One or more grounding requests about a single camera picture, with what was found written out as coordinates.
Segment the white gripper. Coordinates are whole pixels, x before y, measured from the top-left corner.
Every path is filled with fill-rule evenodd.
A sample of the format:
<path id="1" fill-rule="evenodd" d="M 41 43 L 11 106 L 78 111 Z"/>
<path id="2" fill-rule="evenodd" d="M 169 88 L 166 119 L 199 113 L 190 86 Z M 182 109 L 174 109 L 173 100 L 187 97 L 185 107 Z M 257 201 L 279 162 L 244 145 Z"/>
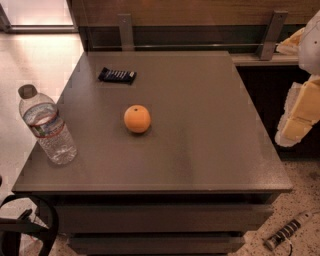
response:
<path id="1" fill-rule="evenodd" d="M 282 147 L 292 147 L 320 121 L 320 10 L 305 28 L 282 41 L 276 51 L 298 54 L 299 67 L 311 74 L 304 84 L 292 84 L 277 127 L 275 142 Z"/>

